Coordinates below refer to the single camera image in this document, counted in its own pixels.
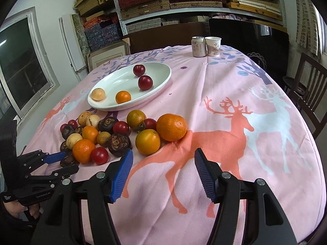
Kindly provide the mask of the person's left hand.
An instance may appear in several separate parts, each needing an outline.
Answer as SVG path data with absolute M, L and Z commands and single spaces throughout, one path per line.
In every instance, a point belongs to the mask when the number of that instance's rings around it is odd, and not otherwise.
M 19 217 L 19 214 L 24 211 L 29 211 L 30 215 L 33 216 L 35 219 L 39 217 L 39 205 L 34 204 L 32 206 L 23 206 L 18 201 L 7 202 L 3 203 L 5 209 L 15 218 Z

